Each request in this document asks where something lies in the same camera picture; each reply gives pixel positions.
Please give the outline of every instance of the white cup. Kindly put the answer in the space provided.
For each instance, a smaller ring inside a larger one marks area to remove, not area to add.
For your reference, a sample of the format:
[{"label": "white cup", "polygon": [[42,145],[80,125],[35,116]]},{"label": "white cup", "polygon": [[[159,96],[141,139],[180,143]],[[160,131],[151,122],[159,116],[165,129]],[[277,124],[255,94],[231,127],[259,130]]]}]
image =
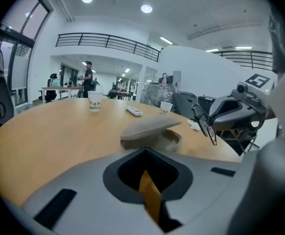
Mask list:
[{"label": "white cup", "polygon": [[103,93],[102,92],[88,92],[88,102],[89,102],[89,110],[92,112],[98,112],[101,110]]},{"label": "white cup", "polygon": [[161,101],[160,114],[168,114],[172,109],[172,104]]}]

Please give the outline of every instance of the black railing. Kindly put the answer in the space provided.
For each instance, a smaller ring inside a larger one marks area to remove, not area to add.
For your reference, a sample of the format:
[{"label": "black railing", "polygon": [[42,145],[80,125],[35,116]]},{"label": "black railing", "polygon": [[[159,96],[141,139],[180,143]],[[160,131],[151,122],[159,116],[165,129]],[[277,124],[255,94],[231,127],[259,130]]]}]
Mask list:
[{"label": "black railing", "polygon": [[160,51],[139,42],[101,33],[59,34],[56,47],[59,46],[97,46],[127,51],[153,61],[159,60]]},{"label": "black railing", "polygon": [[225,50],[213,52],[230,59],[240,66],[252,69],[272,70],[272,53],[255,50]]}]

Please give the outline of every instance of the round table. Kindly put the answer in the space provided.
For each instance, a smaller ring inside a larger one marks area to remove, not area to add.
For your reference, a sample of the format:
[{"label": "round table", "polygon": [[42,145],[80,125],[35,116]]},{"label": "round table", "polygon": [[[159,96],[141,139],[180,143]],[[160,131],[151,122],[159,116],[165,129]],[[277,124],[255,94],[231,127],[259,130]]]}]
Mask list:
[{"label": "round table", "polygon": [[[123,129],[139,118],[125,110],[133,105],[141,118],[157,115],[159,108],[122,100],[104,99],[100,112],[90,112],[88,99],[68,99],[34,107],[0,128],[0,194],[17,205],[38,188],[81,162],[123,148]],[[187,118],[169,113],[182,124],[171,130],[182,136],[178,153],[198,158],[240,162],[222,139],[213,146],[201,131],[192,130]]]}]

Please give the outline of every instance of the black chair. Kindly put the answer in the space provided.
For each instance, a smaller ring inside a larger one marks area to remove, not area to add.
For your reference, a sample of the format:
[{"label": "black chair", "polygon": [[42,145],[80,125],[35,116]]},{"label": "black chair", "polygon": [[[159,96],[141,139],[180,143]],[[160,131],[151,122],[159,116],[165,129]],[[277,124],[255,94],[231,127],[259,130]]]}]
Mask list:
[{"label": "black chair", "polygon": [[[52,84],[52,81],[53,79],[57,78],[57,74],[54,73],[54,74],[51,74],[50,75],[50,79],[48,79],[48,83],[47,83],[47,87],[51,87],[51,84]],[[46,95],[45,95],[45,100],[46,100],[46,103],[49,103],[51,102],[52,100],[54,100],[56,98],[56,92],[55,91],[46,91]]]},{"label": "black chair", "polygon": [[172,101],[175,113],[196,121],[191,107],[198,102],[197,97],[193,94],[173,93]]}]

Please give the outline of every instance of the glass door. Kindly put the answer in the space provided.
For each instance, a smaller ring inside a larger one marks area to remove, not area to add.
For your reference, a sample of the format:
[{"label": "glass door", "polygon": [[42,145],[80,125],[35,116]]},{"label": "glass door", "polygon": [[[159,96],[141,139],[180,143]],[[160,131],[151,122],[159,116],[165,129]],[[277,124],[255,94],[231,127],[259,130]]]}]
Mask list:
[{"label": "glass door", "polygon": [[11,91],[16,92],[15,105],[27,102],[27,71],[31,48],[18,43],[16,46],[13,67]]},{"label": "glass door", "polygon": [[0,35],[0,50],[3,55],[3,72],[6,83],[8,82],[9,64],[11,60],[12,49],[16,40],[12,40]]}]

